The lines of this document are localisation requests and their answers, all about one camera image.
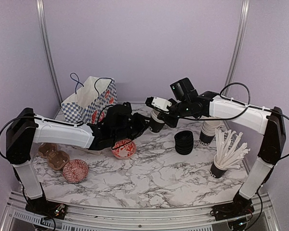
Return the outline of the stack of black lids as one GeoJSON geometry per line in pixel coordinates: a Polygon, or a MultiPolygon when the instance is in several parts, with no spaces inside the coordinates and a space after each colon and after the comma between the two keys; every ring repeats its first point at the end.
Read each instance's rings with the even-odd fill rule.
{"type": "Polygon", "coordinates": [[[193,133],[189,130],[180,131],[175,134],[175,150],[181,155],[188,155],[194,147],[193,133]]]}

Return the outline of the black paper coffee cup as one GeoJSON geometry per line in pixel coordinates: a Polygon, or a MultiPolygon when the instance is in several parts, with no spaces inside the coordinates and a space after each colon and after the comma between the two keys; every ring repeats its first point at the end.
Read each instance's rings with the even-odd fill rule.
{"type": "Polygon", "coordinates": [[[159,133],[165,125],[165,122],[158,119],[159,111],[152,109],[149,120],[149,130],[153,133],[159,133]]]}

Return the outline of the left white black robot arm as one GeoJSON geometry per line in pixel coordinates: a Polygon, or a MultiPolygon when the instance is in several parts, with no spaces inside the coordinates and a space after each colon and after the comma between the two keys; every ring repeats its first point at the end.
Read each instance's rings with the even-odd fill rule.
{"type": "Polygon", "coordinates": [[[130,103],[106,107],[106,116],[97,124],[68,123],[43,117],[25,108],[0,130],[5,133],[6,151],[1,157],[14,168],[33,207],[41,214],[51,210],[50,201],[43,197],[43,189],[31,164],[34,143],[55,143],[77,146],[91,151],[113,148],[116,142],[140,137],[148,128],[149,118],[133,113],[130,103]]]}

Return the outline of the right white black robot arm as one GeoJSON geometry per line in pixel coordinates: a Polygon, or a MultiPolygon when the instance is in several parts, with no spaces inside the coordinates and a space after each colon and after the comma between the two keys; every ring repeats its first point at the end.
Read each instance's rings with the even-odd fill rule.
{"type": "Polygon", "coordinates": [[[198,94],[189,79],[185,78],[171,85],[174,99],[150,97],[146,105],[159,112],[158,119],[169,127],[177,126],[179,119],[192,121],[228,121],[248,127],[263,135],[257,159],[239,191],[238,198],[229,205],[229,212],[240,215],[248,207],[257,190],[265,183],[275,165],[282,159],[286,131],[284,115],[280,108],[269,109],[243,103],[206,91],[198,94]]]}

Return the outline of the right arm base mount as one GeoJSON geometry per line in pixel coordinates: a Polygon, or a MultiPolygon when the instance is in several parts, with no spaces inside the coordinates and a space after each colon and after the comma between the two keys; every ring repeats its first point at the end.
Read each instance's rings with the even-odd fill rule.
{"type": "Polygon", "coordinates": [[[235,197],[230,203],[213,206],[210,215],[215,217],[216,221],[219,221],[252,214],[254,211],[252,200],[239,196],[235,197]]]}

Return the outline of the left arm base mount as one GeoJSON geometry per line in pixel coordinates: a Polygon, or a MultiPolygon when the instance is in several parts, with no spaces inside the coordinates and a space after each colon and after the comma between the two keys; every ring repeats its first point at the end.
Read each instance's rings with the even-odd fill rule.
{"type": "Polygon", "coordinates": [[[40,198],[29,200],[25,210],[31,213],[48,216],[49,218],[64,219],[66,216],[67,205],[40,198]]]}

